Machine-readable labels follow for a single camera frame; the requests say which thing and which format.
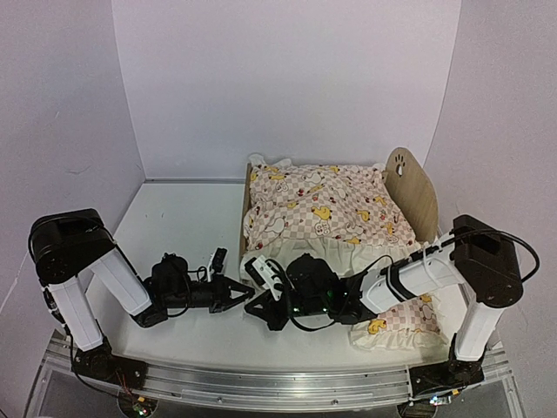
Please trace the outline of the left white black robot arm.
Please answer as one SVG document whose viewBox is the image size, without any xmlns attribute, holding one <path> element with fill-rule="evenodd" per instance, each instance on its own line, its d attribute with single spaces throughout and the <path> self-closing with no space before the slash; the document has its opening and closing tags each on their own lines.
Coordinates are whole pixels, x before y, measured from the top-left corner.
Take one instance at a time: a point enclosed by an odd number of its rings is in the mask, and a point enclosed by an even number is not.
<svg viewBox="0 0 557 418">
<path fill-rule="evenodd" d="M 121 388 L 144 386 L 145 361 L 115 354 L 90 304 L 81 279 L 99 283 L 142 329 L 176 319 L 192 309 L 228 311 L 255 291 L 223 274 L 226 249 L 197 269 L 175 253 L 166 253 L 142 278 L 105 226 L 97 210 L 83 209 L 37 219 L 30 228 L 28 251 L 50 313 L 70 337 L 71 371 Z"/>
</svg>

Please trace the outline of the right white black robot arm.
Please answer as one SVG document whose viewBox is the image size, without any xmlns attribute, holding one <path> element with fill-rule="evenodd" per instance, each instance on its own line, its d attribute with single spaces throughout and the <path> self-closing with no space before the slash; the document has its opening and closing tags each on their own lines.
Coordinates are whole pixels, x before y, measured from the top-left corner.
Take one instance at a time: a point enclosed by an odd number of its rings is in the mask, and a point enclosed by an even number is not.
<svg viewBox="0 0 557 418">
<path fill-rule="evenodd" d="M 520 272 L 517 246 L 522 239 L 469 215 L 453 220 L 452 230 L 432 245 L 380 267 L 377 261 L 340 278 L 325 260 L 305 253 L 288 267 L 265 256 L 246 261 L 244 270 L 264 292 L 245 311 L 272 331 L 299 318 L 325 314 L 332 324 L 355 325 L 425 293 L 466 285 L 474 298 L 453 335 L 447 359 L 409 370 L 411 397 L 434 399 L 484 380 L 488 340 L 505 309 L 517 303 L 528 277 Z"/>
</svg>

